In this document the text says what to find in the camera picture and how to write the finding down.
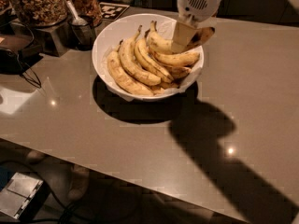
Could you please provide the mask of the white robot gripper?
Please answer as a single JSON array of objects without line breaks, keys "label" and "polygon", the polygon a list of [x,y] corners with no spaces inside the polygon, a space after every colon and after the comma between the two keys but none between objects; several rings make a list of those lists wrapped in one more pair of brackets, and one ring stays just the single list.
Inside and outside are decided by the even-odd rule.
[{"label": "white robot gripper", "polygon": [[198,46],[193,38],[200,22],[212,17],[219,9],[221,0],[177,0],[178,21],[172,37],[171,50],[181,53]]}]

